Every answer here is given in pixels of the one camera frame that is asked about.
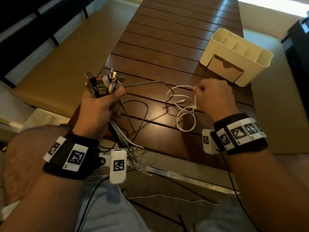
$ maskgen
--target black backrest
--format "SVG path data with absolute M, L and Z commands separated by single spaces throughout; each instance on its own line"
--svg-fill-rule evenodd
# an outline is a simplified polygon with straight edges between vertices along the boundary
M 51 0 L 0 0 L 0 32 L 5 31 L 31 13 L 36 18 L 0 42 L 0 80 L 11 87 L 15 85 L 4 76 L 36 50 L 42 43 L 54 38 L 61 27 L 68 23 L 82 10 L 86 18 L 86 6 L 93 0 L 61 0 L 56 5 L 40 14 L 38 8 Z

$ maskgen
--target brown cushion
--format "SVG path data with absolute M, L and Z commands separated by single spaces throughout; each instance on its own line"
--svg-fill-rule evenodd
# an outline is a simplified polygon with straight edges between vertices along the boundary
M 109 0 L 44 58 L 12 93 L 22 101 L 71 117 L 85 90 L 84 72 L 104 66 L 137 5 Z

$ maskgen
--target wooden table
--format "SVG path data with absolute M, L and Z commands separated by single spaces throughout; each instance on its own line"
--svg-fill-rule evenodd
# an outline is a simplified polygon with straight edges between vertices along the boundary
M 203 78 L 223 79 L 199 63 L 211 35 L 219 28 L 243 37 L 237 0 L 143 0 L 100 73 L 109 74 L 113 68 L 126 78 L 125 84 L 160 80 L 171 86 L 194 86 Z M 231 86 L 239 110 L 256 119 L 250 85 Z M 126 91 L 122 101 L 140 99 L 149 106 L 134 141 L 136 144 L 154 152 L 225 169 L 221 156 L 203 152 L 202 129 L 213 127 L 204 113 L 195 112 L 197 125 L 192 132 L 181 132 L 176 128 L 178 111 L 174 106 L 166 111 L 164 101 L 168 88 L 165 85 L 155 83 L 129 87 Z M 177 89 L 176 93 L 193 97 L 192 91 L 187 89 Z M 129 102 L 125 108 L 137 128 L 145 106 Z M 134 136 L 123 110 L 117 122 L 129 131 L 130 138 Z M 185 116 L 183 128 L 190 129 L 192 123 L 192 117 Z

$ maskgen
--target person's left hand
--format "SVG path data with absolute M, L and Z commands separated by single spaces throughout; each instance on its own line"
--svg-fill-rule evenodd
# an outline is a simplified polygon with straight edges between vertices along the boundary
M 73 128 L 73 133 L 86 138 L 100 140 L 106 130 L 110 119 L 120 115 L 118 100 L 126 94 L 120 86 L 112 94 L 93 98 L 86 91 L 83 94 L 78 120 Z

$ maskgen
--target hand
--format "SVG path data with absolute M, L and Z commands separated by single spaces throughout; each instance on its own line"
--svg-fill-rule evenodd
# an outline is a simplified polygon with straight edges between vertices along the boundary
M 100 140 L 107 130 L 109 120 L 120 115 L 118 100 L 125 94 L 126 91 L 122 86 L 112 94 L 101 98 L 93 98 L 88 91 L 84 92 L 73 133 Z
M 236 107 L 232 88 L 224 80 L 203 79 L 193 87 L 193 91 L 197 106 L 214 122 L 240 113 Z

